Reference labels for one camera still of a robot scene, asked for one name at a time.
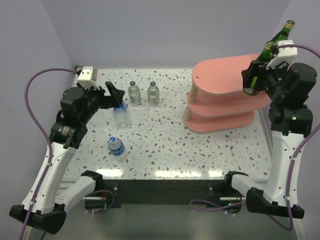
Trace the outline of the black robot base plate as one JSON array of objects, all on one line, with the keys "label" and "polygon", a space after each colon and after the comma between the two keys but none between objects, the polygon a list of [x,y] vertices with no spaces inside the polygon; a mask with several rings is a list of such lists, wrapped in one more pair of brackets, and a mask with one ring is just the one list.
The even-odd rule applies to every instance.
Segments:
[{"label": "black robot base plate", "polygon": [[227,206],[238,213],[245,201],[235,190],[221,189],[223,180],[104,180],[104,189],[114,194],[113,208],[122,205],[188,205],[213,210]]}]

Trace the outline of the green glass bottle gold cap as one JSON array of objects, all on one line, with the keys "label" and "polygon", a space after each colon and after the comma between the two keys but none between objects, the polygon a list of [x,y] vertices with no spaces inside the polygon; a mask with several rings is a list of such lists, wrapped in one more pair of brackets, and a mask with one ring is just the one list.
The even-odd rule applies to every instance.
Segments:
[{"label": "green glass bottle gold cap", "polygon": [[295,21],[294,20],[288,20],[285,24],[284,27],[270,40],[272,42],[278,42],[282,40],[287,40],[289,37],[289,34],[291,30],[295,26]]}]

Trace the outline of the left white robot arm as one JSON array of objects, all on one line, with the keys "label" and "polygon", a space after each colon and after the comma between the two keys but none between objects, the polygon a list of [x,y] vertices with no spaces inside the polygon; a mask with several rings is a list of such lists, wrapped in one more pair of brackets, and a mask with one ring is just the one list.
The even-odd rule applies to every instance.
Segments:
[{"label": "left white robot arm", "polygon": [[54,235],[62,228],[67,213],[87,195],[105,191],[101,174],[86,170],[71,187],[58,195],[61,180],[86,135],[87,123],[99,109],[120,107],[125,91],[112,82],[102,87],[84,88],[80,84],[64,91],[61,110],[51,128],[47,152],[27,197],[11,207],[9,215],[35,229]]}]

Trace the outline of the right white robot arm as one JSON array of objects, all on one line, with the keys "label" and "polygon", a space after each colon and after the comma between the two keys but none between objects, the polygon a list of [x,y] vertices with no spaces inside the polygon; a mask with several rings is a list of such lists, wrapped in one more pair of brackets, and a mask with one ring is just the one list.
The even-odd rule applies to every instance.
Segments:
[{"label": "right white robot arm", "polygon": [[302,219],[298,201],[298,176],[304,144],[312,136],[313,113],[305,104],[316,84],[317,71],[305,63],[282,62],[262,74],[262,90],[271,100],[269,119],[272,131],[272,159],[269,179],[264,188],[248,174],[229,171],[223,192],[230,197],[240,193],[247,210],[269,216]]}]

